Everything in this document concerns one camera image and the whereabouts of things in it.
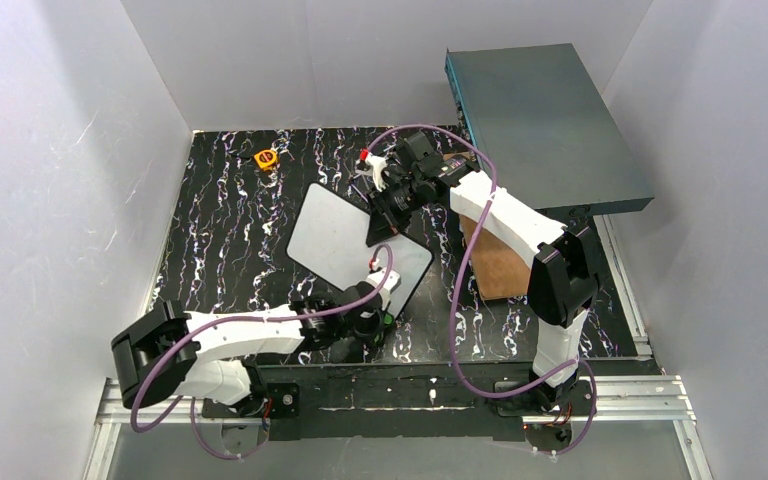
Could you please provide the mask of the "small white whiteboard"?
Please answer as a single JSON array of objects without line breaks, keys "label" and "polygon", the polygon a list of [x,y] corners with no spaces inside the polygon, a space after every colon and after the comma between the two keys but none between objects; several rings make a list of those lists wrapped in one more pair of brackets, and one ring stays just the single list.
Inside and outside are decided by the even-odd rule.
[{"label": "small white whiteboard", "polygon": [[[306,188],[289,236],[287,256],[329,285],[345,290],[368,274],[374,249],[366,245],[370,215],[330,188],[313,182]],[[400,234],[386,243],[394,254],[400,284],[388,312],[399,316],[430,267],[425,245]]]}]

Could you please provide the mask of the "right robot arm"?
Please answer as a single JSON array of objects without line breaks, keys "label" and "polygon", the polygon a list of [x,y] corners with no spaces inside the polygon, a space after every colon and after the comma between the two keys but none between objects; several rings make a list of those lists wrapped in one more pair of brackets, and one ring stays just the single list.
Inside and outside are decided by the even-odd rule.
[{"label": "right robot arm", "polygon": [[552,220],[499,186],[495,166],[476,148],[468,155],[441,155],[417,126],[416,133],[382,154],[361,151],[358,174],[371,178],[366,195],[373,246],[401,233],[414,211],[446,204],[471,219],[475,228],[464,254],[470,258],[481,232],[488,231],[514,251],[529,269],[526,298],[538,319],[537,350],[528,382],[513,390],[468,388],[488,400],[523,397],[549,410],[560,404],[578,378],[583,324],[600,289],[594,264],[597,236]]}]

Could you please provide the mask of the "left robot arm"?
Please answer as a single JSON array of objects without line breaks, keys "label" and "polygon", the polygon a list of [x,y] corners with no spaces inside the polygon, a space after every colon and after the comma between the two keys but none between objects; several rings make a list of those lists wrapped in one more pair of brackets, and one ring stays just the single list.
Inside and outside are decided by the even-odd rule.
[{"label": "left robot arm", "polygon": [[187,312],[177,301],[164,302],[111,342],[122,404],[132,409],[190,396],[241,408],[266,394],[244,357],[324,350],[348,337],[373,345],[391,322],[387,309],[397,287],[367,278],[336,296],[242,314]]}]

